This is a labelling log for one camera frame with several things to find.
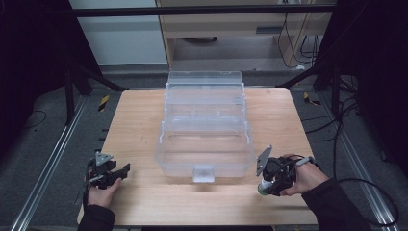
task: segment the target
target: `wooden table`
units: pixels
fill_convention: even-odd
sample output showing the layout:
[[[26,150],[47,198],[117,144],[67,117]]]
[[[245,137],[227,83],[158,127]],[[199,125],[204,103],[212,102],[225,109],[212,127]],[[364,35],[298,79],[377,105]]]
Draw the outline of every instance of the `wooden table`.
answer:
[[[115,225],[280,225],[316,224],[300,195],[262,196],[253,167],[244,178],[193,184],[165,177],[153,156],[164,118],[165,90],[122,93],[102,152],[117,166],[131,164],[115,194]],[[271,155],[313,156],[292,96],[287,89],[246,88],[247,119],[255,154],[273,145]]]

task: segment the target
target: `plastic bin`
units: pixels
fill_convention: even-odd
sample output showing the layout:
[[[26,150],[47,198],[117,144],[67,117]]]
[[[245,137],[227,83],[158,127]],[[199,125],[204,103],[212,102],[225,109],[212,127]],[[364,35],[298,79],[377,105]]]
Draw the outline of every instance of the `plastic bin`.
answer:
[[[255,160],[241,73],[169,73],[155,159],[166,176],[242,177]]]

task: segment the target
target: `floor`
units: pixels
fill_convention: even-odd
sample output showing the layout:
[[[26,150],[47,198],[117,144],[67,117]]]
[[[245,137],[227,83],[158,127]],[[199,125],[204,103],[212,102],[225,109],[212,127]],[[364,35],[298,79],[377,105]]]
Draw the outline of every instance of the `floor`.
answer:
[[[304,51],[309,51],[310,48],[310,44],[306,44]],[[173,70],[240,70],[246,86],[274,86],[292,79],[302,71],[301,68],[310,67],[310,64],[304,64],[298,68],[287,68],[279,57],[272,37],[218,38],[217,41],[208,41],[207,38],[180,38],[177,41]],[[298,54],[298,58],[311,60],[302,58],[302,54]],[[144,73],[106,77],[130,88],[162,88],[166,76],[167,73]],[[348,81],[353,81],[352,77],[345,76],[345,79],[347,78]],[[373,226],[374,230],[408,230],[408,205],[405,201],[408,179],[395,163],[381,160],[379,147],[364,117],[358,114],[358,108],[344,115],[344,129],[336,149],[333,141],[326,141],[336,134],[336,124],[311,132],[331,120],[327,106],[330,105],[330,90],[314,92],[311,89],[313,80],[312,76],[293,86],[291,93],[304,129],[310,132],[307,136],[319,165],[332,177],[336,155],[338,179],[363,176],[392,196],[399,209],[397,226]],[[78,108],[82,113],[69,133],[68,143],[59,143],[60,136],[66,129],[64,89],[46,93],[36,101],[35,111],[27,121],[26,128],[10,150],[13,157],[1,166],[0,230],[10,230],[20,212],[25,211],[25,204],[35,208],[33,213],[24,214],[27,221],[26,230],[76,230],[80,206],[75,200],[81,190],[85,164],[95,150],[102,148],[106,129],[110,126],[120,98],[120,92],[90,82],[94,87],[91,96],[75,94],[76,105],[83,107]],[[305,100],[305,92],[309,94],[311,101]],[[103,112],[98,112],[101,99],[105,95],[110,97],[108,104]],[[350,96],[350,93],[342,92],[341,99],[346,101]],[[55,157],[56,145],[61,149],[61,155]],[[37,181],[42,178],[44,167],[49,167],[50,160],[56,164],[46,169],[51,174],[45,177],[47,180],[44,186],[39,187]],[[40,188],[36,191],[38,198],[31,201],[33,189],[37,188]],[[389,216],[384,220],[387,222],[395,217],[388,200],[373,192],[372,188],[366,189],[358,183],[344,183],[344,190],[366,218],[377,220]],[[140,230],[140,227],[117,229]],[[316,226],[293,225],[274,229],[317,230]]]

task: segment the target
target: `wall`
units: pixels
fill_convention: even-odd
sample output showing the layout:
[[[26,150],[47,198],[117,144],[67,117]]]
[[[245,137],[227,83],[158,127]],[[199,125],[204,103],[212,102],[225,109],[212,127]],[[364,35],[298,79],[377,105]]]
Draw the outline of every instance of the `wall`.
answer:
[[[154,0],[70,0],[73,9],[156,7]],[[99,65],[167,64],[158,16],[78,18]]]

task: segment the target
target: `black metal pole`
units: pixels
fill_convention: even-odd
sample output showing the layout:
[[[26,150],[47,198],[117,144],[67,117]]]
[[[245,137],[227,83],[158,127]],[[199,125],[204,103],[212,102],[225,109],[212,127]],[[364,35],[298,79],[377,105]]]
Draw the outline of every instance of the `black metal pole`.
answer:
[[[321,13],[333,12],[337,4],[287,4],[287,5],[240,5],[240,6],[199,6],[199,7],[153,7],[116,9],[74,9],[69,11],[48,11],[57,15],[76,17],[100,16],[144,16],[177,14],[220,14],[220,13]]]

